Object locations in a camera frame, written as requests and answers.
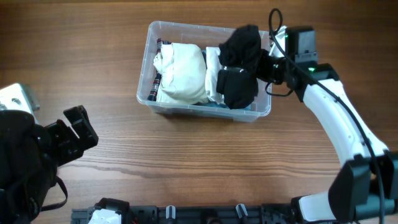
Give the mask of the black garment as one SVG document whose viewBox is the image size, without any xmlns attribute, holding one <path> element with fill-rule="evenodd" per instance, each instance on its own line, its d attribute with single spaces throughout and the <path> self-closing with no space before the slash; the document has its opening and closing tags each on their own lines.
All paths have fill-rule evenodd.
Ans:
<svg viewBox="0 0 398 224">
<path fill-rule="evenodd" d="M 226 42 L 219 45 L 222 68 L 218 72 L 216 92 L 224 96 L 228 108 L 243 109 L 258 94 L 255 75 L 261 56 L 261 36 L 255 25 L 237 28 Z"/>
</svg>

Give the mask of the white printed t-shirt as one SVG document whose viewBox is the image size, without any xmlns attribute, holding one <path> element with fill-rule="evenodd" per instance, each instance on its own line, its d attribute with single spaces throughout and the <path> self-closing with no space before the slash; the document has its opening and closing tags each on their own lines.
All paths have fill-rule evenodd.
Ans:
<svg viewBox="0 0 398 224">
<path fill-rule="evenodd" d="M 218 72 L 223 68 L 219 60 L 220 53 L 221 50 L 219 47 L 206 47 L 205 90 L 208 95 L 208 99 L 217 104 L 224 103 L 224 96 L 216 90 Z"/>
</svg>

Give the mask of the blue jeans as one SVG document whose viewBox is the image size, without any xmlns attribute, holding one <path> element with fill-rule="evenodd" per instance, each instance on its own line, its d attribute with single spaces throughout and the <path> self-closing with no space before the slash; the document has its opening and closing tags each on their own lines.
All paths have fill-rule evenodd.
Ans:
<svg viewBox="0 0 398 224">
<path fill-rule="evenodd" d="M 258 94 L 258 82 L 243 68 L 222 65 L 218 72 L 216 90 L 224 96 L 224 103 L 217 104 L 208 99 L 203 106 L 227 108 L 231 110 L 248 110 Z"/>
</svg>

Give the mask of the plaid shirt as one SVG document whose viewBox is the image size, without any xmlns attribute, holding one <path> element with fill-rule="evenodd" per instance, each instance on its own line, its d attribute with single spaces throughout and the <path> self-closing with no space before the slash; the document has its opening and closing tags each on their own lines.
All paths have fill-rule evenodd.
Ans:
<svg viewBox="0 0 398 224">
<path fill-rule="evenodd" d="M 161 38 L 157 39 L 157 53 L 161 53 L 161 46 L 171 44 L 171 42 L 167 40 L 162 40 Z M 157 93 L 159 90 L 159 85 L 161 81 L 162 75 L 156 70 L 156 76 L 154 78 L 152 89 L 149 93 L 147 100 L 156 101 Z"/>
</svg>

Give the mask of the cream garment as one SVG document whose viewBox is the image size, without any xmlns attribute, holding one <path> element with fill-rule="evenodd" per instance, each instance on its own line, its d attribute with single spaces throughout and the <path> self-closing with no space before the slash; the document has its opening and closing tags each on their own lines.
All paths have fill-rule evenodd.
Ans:
<svg viewBox="0 0 398 224">
<path fill-rule="evenodd" d="M 207 103 L 206 62 L 195 44 L 163 44 L 153 65 L 161 75 L 156 101 L 180 105 Z"/>
</svg>

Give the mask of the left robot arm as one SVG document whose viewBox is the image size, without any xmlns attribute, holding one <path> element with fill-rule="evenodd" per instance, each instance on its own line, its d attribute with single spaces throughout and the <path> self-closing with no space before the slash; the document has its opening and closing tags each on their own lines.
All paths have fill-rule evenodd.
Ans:
<svg viewBox="0 0 398 224">
<path fill-rule="evenodd" d="M 84 106 L 65 110 L 61 119 L 41 126 L 21 110 L 1 111 L 1 223 L 30 223 L 40 212 L 63 207 L 66 200 L 44 205 L 50 188 L 68 191 L 58 168 L 79 159 L 98 144 Z"/>
</svg>

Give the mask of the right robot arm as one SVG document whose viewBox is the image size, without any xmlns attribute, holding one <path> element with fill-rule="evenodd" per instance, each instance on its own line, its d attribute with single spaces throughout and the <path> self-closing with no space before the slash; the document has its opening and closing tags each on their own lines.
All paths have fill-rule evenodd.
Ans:
<svg viewBox="0 0 398 224">
<path fill-rule="evenodd" d="M 313 112 L 338 155 L 341 169 L 326 192 L 295 197 L 295 223 L 352 223 L 368 218 L 384 222 L 397 213 L 397 153 L 390 152 L 365 125 L 349 101 L 339 76 L 316 52 L 294 58 L 262 51 L 257 74 L 267 83 L 286 82 Z"/>
</svg>

